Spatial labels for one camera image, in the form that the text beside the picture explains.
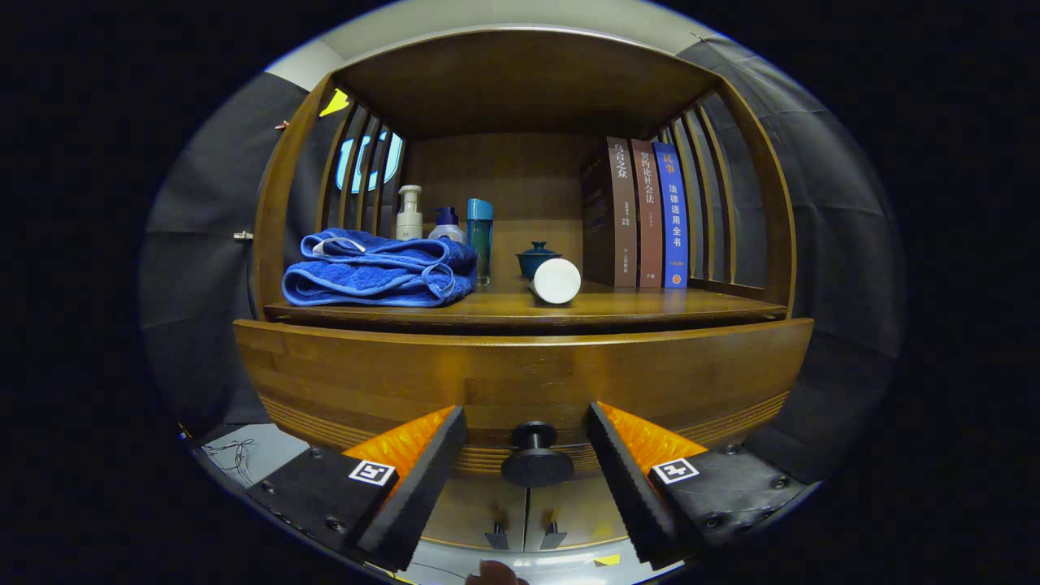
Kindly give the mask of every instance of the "blue towel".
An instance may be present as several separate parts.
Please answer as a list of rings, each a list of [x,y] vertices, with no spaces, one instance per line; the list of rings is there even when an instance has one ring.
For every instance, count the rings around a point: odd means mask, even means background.
[[[401,241],[328,229],[304,237],[301,252],[313,260],[292,264],[282,279],[285,298],[297,306],[436,307],[476,283],[476,253],[447,238]]]

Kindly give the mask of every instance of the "teal bottle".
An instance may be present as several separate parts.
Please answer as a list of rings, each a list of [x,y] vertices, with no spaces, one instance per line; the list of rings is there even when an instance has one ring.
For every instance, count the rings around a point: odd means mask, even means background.
[[[491,232],[493,208],[483,199],[470,199],[466,205],[466,241],[476,252],[476,283],[491,282]]]

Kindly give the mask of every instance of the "wooden shelf top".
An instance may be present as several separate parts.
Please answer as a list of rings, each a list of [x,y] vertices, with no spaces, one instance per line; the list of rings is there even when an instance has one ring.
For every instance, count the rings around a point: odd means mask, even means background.
[[[278,303],[268,305],[266,314],[278,323],[340,329],[546,334],[714,327],[782,317],[784,310],[782,305],[694,288],[613,288],[590,281],[581,283],[570,303],[552,305],[538,299],[518,277],[478,286],[447,307],[295,307]]]
[[[366,55],[334,80],[398,134],[646,137],[718,82],[631,42],[523,27],[456,32]]]

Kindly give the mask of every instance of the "white cup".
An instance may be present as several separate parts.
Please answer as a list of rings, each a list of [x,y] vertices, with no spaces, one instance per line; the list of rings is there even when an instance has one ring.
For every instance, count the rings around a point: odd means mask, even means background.
[[[578,269],[563,258],[550,258],[535,271],[535,278],[527,287],[546,303],[560,305],[566,303],[578,294],[581,287],[581,275]]]

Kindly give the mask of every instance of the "screw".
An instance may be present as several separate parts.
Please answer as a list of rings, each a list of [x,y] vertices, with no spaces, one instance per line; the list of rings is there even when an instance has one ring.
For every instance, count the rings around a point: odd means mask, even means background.
[[[326,516],[326,528],[340,534],[346,532],[343,523],[339,522],[333,516]]]
[[[720,526],[722,526],[723,519],[724,518],[721,514],[711,514],[710,516],[704,519],[704,528],[710,528],[710,529],[719,528]]]

